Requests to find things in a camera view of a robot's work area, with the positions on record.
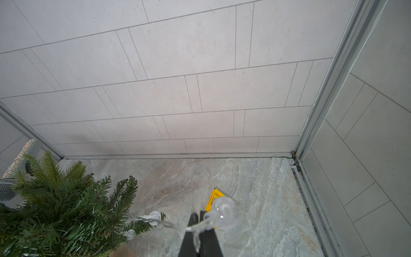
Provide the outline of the small green christmas tree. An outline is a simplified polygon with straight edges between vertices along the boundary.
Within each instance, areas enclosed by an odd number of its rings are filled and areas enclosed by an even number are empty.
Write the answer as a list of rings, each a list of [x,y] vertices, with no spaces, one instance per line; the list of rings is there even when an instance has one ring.
[[[15,185],[22,206],[1,205],[1,256],[107,257],[128,231],[152,230],[130,217],[138,188],[133,176],[113,184],[110,176],[95,179],[80,161],[63,170],[50,153],[25,159],[32,173],[19,174]]]

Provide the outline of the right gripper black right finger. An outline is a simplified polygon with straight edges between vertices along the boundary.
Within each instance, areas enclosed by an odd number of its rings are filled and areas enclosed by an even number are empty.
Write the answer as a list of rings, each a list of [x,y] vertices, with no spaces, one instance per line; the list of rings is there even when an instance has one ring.
[[[223,257],[215,229],[200,233],[199,257]]]

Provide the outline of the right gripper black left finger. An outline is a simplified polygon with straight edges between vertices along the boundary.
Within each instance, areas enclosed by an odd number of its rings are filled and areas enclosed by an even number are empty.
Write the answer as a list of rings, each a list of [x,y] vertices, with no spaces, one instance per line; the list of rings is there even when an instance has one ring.
[[[192,213],[189,218],[188,227],[196,225],[198,223],[198,214]],[[193,233],[192,232],[185,232],[182,245],[180,247],[180,251],[178,257],[197,257],[198,254],[195,250],[194,241],[193,241]]]

